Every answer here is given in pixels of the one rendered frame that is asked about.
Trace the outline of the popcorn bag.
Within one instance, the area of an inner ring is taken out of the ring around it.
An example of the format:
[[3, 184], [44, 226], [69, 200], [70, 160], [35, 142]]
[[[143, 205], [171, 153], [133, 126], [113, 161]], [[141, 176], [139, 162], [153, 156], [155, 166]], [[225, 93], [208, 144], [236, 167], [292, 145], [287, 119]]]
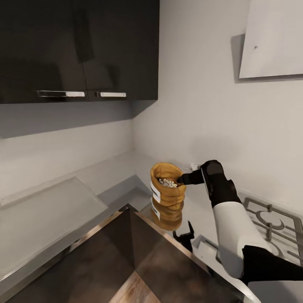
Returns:
[[[155, 164], [150, 170], [150, 187], [154, 201], [171, 210], [178, 210], [185, 199], [187, 188], [184, 183], [177, 183], [183, 174], [183, 171], [171, 163], [159, 162]], [[162, 184], [164, 181], [173, 182], [176, 186], [165, 186]]]

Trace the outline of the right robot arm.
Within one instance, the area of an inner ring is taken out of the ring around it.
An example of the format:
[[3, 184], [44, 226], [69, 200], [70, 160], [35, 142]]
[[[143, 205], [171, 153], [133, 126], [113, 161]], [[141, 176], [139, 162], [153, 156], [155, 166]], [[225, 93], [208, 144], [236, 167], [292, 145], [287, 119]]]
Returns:
[[221, 263], [261, 303], [303, 303], [303, 267], [275, 256], [261, 236], [232, 180], [217, 160], [191, 163], [177, 183], [205, 184], [211, 200]]

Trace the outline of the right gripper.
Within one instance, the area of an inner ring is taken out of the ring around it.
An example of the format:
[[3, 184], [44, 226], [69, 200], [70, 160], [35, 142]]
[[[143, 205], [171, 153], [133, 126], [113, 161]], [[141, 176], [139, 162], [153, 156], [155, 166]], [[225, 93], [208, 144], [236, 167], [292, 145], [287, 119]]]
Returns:
[[198, 181], [197, 177], [196, 177], [196, 171], [192, 173], [184, 173], [181, 177], [179, 177], [179, 179], [177, 180], [177, 183], [184, 183], [185, 185], [197, 185], [197, 184], [201, 184], [200, 181]]

